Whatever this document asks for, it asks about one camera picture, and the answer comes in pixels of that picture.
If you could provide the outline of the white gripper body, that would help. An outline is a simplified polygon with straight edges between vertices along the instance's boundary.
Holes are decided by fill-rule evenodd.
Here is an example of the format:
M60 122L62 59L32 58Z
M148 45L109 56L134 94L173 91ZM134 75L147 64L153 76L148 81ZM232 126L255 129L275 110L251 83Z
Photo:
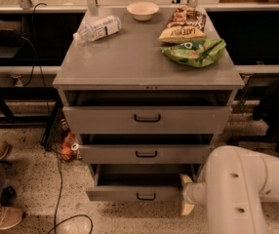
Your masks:
M182 188L183 200L188 204L197 203L195 196L194 196L194 189L195 189L195 186L194 186L193 182L186 183Z

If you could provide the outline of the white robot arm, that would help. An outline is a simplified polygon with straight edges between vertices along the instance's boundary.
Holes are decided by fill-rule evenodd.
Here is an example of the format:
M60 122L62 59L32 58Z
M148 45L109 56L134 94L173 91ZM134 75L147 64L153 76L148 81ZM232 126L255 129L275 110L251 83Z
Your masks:
M201 176L180 176L183 215L205 205L209 234L266 234L261 204L279 202L278 157L224 145L209 155Z

